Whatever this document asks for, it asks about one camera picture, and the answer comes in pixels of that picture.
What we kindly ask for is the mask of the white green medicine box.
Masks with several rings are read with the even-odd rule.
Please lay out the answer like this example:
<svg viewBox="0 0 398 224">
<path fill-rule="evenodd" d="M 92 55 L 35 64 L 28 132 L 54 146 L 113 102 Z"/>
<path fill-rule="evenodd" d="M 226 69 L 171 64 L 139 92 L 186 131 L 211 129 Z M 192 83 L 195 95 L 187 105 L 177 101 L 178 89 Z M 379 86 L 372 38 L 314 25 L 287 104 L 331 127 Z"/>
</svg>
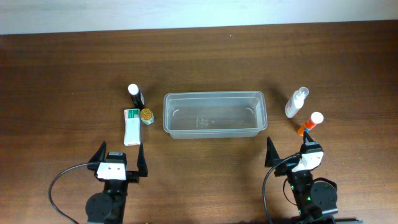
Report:
<svg viewBox="0 0 398 224">
<path fill-rule="evenodd" d="M 140 145 L 141 119 L 140 119 L 139 109 L 124 110 L 124 121 L 125 121 L 124 145 L 125 146 Z"/>
</svg>

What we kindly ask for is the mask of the orange tube white cap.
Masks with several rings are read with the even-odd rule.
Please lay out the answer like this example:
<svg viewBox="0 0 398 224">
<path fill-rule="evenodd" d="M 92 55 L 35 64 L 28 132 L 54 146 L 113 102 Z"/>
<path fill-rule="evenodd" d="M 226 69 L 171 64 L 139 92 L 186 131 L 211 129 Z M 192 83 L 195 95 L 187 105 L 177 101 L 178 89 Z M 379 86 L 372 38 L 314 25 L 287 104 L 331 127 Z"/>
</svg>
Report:
<svg viewBox="0 0 398 224">
<path fill-rule="evenodd" d="M 297 134 L 303 136 L 304 132 L 310 132 L 316 125 L 322 123 L 323 120 L 324 116 L 320 112 L 313 112 L 310 119 L 297 130 Z"/>
</svg>

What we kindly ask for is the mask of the dark bottle white cap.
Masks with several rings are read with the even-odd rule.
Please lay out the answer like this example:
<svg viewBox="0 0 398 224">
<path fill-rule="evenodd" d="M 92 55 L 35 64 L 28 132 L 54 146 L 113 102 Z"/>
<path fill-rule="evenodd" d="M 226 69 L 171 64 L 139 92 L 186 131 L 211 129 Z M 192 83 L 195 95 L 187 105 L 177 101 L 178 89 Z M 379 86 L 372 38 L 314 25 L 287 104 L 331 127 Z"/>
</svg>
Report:
<svg viewBox="0 0 398 224">
<path fill-rule="evenodd" d="M 127 88 L 134 106 L 140 110 L 145 108 L 144 97 L 136 84 L 130 84 Z"/>
</svg>

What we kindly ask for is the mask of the small jar gold lid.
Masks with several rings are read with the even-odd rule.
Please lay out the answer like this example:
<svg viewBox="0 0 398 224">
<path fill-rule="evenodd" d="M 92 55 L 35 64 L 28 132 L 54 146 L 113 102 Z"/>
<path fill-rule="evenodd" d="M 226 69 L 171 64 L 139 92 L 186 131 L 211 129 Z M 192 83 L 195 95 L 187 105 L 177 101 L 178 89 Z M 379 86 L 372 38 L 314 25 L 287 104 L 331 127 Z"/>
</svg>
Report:
<svg viewBox="0 0 398 224">
<path fill-rule="evenodd" d="M 155 116 L 154 116 L 153 112 L 148 108 L 144 108 L 141 110 L 140 118 L 141 118 L 141 121 L 146 125 L 152 124 L 155 120 Z"/>
</svg>

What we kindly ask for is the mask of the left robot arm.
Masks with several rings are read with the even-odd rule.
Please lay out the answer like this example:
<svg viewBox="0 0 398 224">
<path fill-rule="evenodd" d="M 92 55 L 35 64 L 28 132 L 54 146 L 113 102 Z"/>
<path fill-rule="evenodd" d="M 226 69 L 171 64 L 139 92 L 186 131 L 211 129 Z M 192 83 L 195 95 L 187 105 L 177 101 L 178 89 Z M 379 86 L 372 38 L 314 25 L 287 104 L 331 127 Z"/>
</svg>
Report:
<svg viewBox="0 0 398 224">
<path fill-rule="evenodd" d="M 88 223 L 123 222 L 128 185 L 138 184 L 141 177 L 148 176 L 143 144 L 139 145 L 138 170 L 127 170 L 126 166 L 127 155 L 123 152 L 107 153 L 105 142 L 89 160 L 88 169 L 94 172 L 94 177 L 98 181 L 104 183 L 104 188 L 86 202 L 85 212 Z"/>
</svg>

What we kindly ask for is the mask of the white spray bottle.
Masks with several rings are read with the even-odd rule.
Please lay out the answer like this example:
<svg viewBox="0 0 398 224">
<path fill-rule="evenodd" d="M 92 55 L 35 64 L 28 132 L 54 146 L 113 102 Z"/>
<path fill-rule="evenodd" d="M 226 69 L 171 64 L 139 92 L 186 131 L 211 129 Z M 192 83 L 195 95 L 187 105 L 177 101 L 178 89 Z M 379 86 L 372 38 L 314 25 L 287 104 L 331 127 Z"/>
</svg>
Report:
<svg viewBox="0 0 398 224">
<path fill-rule="evenodd" d="M 298 113 L 298 111 L 302 108 L 308 94 L 309 89 L 304 86 L 300 87 L 294 92 L 285 106 L 286 117 L 293 118 Z"/>
</svg>

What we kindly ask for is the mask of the clear plastic container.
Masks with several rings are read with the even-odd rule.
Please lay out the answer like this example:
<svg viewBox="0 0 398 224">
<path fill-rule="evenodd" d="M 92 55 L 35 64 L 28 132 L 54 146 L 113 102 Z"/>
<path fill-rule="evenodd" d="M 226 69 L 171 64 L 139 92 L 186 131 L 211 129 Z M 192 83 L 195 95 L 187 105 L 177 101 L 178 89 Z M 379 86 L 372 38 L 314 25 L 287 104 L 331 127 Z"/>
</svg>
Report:
<svg viewBox="0 0 398 224">
<path fill-rule="evenodd" d="M 246 138 L 267 128 L 260 91 L 169 93 L 163 126 L 174 139 Z"/>
</svg>

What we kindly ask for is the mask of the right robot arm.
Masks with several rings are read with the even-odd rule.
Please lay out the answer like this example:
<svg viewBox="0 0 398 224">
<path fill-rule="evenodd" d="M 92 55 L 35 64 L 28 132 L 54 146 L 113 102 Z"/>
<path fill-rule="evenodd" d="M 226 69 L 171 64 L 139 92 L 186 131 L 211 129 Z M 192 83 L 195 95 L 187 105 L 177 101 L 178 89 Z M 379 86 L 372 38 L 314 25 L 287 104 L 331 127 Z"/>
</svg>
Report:
<svg viewBox="0 0 398 224">
<path fill-rule="evenodd" d="M 262 197 L 270 223 L 272 219 L 266 203 L 266 183 L 272 173 L 276 177 L 286 176 L 284 182 L 290 185 L 294 205 L 299 212 L 299 216 L 292 219 L 293 223 L 336 222 L 333 216 L 338 213 L 337 184 L 323 177 L 315 179 L 311 173 L 320 166 L 323 156 L 323 148 L 307 132 L 303 134 L 300 151 L 285 159 L 279 157 L 271 138 L 267 138 L 265 166 L 270 171 L 262 184 Z"/>
</svg>

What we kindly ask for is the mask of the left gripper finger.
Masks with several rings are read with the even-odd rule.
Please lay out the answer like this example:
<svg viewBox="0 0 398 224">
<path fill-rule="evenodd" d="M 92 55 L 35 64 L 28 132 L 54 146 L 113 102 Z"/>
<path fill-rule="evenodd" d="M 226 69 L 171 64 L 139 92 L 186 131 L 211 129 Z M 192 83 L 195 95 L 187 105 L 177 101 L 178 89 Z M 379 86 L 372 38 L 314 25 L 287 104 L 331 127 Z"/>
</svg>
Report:
<svg viewBox="0 0 398 224">
<path fill-rule="evenodd" d="M 99 149 L 94 153 L 94 155 L 89 160 L 89 163 L 103 162 L 105 160 L 105 154 L 106 154 L 106 141 L 103 141 Z"/>
<path fill-rule="evenodd" d="M 137 157 L 137 168 L 140 177 L 147 177 L 148 176 L 148 168 L 146 164 L 146 159 L 144 156 L 144 145 L 143 143 L 139 146 L 139 153 Z"/>
</svg>

